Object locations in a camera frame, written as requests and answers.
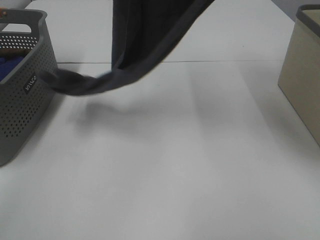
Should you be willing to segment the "dark grey towel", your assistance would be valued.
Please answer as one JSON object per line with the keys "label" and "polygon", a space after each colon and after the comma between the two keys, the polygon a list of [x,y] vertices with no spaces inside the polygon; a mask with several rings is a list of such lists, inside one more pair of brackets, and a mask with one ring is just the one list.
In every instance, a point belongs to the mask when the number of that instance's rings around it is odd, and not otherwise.
{"label": "dark grey towel", "polygon": [[53,91],[88,96],[133,84],[177,46],[211,0],[115,0],[111,71],[99,77],[56,69],[39,74]]}

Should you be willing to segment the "grey perforated plastic basket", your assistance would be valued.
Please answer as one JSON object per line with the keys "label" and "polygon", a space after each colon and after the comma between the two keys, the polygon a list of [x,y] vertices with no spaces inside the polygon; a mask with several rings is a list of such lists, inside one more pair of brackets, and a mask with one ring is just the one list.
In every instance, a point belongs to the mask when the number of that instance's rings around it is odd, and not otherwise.
{"label": "grey perforated plastic basket", "polygon": [[11,162],[50,105],[54,92],[39,78],[58,66],[46,24],[47,13],[2,9],[1,24],[26,25],[28,32],[1,31],[0,48],[30,49],[0,82],[0,164]]}

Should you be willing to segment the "beige fabric storage bin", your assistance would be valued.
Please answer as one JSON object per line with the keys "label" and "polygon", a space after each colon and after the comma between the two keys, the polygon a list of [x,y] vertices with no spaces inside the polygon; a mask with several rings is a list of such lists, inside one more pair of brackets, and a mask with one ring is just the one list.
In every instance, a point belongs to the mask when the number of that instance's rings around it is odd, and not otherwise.
{"label": "beige fabric storage bin", "polygon": [[313,139],[320,143],[320,5],[301,5],[278,86]]}

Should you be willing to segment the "brown cloth in basket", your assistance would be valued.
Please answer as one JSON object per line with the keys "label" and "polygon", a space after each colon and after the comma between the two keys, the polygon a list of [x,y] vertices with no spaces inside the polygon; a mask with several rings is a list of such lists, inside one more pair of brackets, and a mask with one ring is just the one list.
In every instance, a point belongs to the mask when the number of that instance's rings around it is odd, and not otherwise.
{"label": "brown cloth in basket", "polygon": [[25,57],[29,54],[30,49],[24,48],[1,48],[0,57],[1,58],[15,58],[15,57]]}

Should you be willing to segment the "blue cloth in basket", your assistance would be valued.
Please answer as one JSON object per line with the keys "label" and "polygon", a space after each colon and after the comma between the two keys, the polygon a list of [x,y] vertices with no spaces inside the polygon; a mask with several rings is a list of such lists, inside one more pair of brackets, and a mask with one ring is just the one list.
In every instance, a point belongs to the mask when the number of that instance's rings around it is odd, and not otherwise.
{"label": "blue cloth in basket", "polygon": [[2,81],[22,60],[23,56],[0,58],[0,81]]}

